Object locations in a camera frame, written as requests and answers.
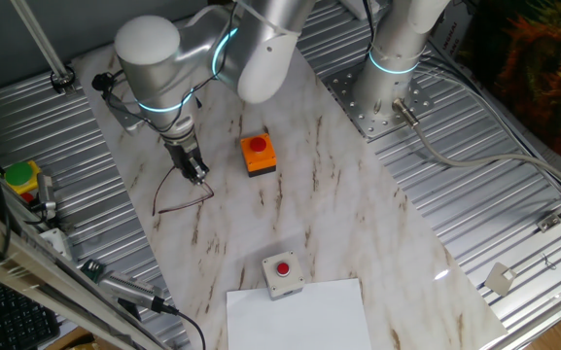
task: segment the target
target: metal grating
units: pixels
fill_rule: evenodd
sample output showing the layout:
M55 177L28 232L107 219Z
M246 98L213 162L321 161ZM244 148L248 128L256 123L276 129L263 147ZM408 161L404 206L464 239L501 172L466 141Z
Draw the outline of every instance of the metal grating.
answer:
M389 9L389 0L379 1L377 20ZM362 62L367 54L370 29L337 0L319 0L306 21L298 49L320 78Z
M144 231L81 88L57 94L44 74L0 89L0 163L33 159L53 176L58 217L78 267L88 259L158 285L169 296ZM180 320L140 309L159 339L189 341Z
M336 0L320 0L298 48L325 80L364 59L369 35L368 24L357 21ZM427 76L417 81L435 102L432 113L420 116L421 123L445 155L475 158L523 152L523 138L515 130L509 134L498 116L486 112L463 89ZM56 95L48 75L1 89L0 161L5 166L34 158L52 172L61 215L74 229L69 238L81 262L101 259L108 268L161 285L167 292L80 87L78 92ZM510 332L561 298L561 231L541 234L535 226L561 205L561 193L535 167L502 161L447 168L432 162L406 127L369 145ZM556 270L545 265L543 254ZM506 297L482 287L493 262L526 266ZM188 342L182 325L173 319L146 310L142 317L164 341ZM560 318L561 312L543 325Z
M365 57L368 25L347 20L343 9L335 0L319 1L314 14L320 15L308 20L298 42L324 82ZM435 103L431 113L419 116L423 129L446 156L527 153L523 137L515 130L509 132L499 116L464 89L427 75L417 75L416 82ZM561 298L561 227L543 234L536 226L561 205L561 192L551 178L513 160L477 168L443 166L403 125L368 142L509 332ZM555 270L546 265L543 255L556 265ZM520 268L506 297L482 286L495 262ZM516 344L529 341L559 319L561 312Z

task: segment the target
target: white button box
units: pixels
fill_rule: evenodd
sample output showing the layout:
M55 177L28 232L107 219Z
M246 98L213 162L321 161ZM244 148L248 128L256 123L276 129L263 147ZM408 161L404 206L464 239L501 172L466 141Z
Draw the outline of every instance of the white button box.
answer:
M305 284L298 258L293 252L264 259L263 275L272 300L299 293Z

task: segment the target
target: white paper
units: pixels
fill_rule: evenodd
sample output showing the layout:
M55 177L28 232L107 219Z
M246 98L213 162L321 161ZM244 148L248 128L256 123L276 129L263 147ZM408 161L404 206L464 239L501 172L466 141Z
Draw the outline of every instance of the white paper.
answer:
M229 350L370 350L358 279L306 284L276 301L267 289L227 299Z

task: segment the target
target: keyboard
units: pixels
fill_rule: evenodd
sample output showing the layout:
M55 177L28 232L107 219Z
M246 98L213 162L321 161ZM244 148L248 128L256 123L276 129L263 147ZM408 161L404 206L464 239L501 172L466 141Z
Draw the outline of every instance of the keyboard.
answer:
M0 284L0 350L27 350L59 335L55 314Z

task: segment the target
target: gray cable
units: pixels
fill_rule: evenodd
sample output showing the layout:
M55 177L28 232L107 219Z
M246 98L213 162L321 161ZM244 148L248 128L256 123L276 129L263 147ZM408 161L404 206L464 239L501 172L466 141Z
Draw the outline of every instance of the gray cable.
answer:
M544 170L546 170L549 173L551 173L552 175L554 175L554 177L556 177L561 182L561 172L557 168L555 168L554 166L546 163L545 161L539 160L539 159L537 159L535 157L531 157L531 156L517 155L517 154L504 154L504 155L483 157L483 158L466 160L466 161L449 159L449 158L441 155L438 151L436 151L434 149L434 147L429 142L429 140L427 140L427 137L423 133L423 129L420 127L420 125L416 125L415 127L413 127L413 129L416 132L416 134L418 135L418 137L420 138L420 140L423 142L423 145L425 145L425 148L429 152L431 152L431 154L434 155L434 157L437 160L439 160L439 161L441 161L441 162L443 162L447 165L456 166L456 167L469 167L469 166L480 166L482 164L492 162L492 161L496 161L496 160L517 159L517 160L530 162L532 164L537 165L540 168L543 168Z

